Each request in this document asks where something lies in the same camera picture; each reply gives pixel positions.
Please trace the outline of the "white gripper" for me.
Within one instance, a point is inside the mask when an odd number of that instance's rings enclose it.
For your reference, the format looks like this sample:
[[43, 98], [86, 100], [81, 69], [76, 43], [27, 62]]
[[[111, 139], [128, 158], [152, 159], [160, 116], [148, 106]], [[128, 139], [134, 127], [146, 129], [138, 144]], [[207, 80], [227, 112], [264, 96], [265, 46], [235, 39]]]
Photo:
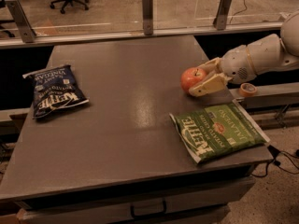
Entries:
[[198, 69], [204, 70], [207, 74], [213, 73], [189, 88], [189, 95], [194, 97], [222, 91], [229, 81], [241, 84], [257, 77], [245, 45], [227, 51], [222, 58], [217, 57], [200, 64]]

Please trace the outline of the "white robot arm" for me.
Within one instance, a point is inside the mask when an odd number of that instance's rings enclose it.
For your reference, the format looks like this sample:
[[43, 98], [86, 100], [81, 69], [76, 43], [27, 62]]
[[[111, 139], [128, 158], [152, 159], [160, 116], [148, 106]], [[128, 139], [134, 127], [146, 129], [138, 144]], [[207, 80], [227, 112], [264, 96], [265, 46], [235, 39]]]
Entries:
[[228, 83], [242, 84], [269, 72], [296, 70], [299, 66], [299, 11], [289, 14], [280, 28], [280, 35], [271, 34], [248, 45], [227, 51], [195, 68], [206, 77], [187, 89], [194, 97], [221, 91]]

